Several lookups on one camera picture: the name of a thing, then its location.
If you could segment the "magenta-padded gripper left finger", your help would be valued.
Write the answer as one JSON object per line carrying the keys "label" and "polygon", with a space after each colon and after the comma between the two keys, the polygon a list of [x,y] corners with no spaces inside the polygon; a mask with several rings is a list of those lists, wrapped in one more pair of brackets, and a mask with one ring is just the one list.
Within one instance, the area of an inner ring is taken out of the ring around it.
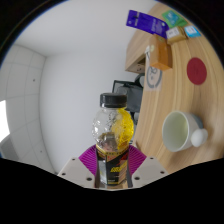
{"label": "magenta-padded gripper left finger", "polygon": [[94,188],[97,175],[96,146],[88,148],[79,157],[68,160],[58,176],[84,188]]}

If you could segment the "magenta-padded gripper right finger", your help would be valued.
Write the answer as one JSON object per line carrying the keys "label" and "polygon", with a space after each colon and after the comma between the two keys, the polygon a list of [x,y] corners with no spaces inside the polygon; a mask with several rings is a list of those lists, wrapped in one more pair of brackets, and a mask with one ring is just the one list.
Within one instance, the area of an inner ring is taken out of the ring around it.
{"label": "magenta-padded gripper right finger", "polygon": [[155,157],[147,157],[136,147],[129,147],[127,171],[129,188],[143,187],[167,175],[168,172]]}

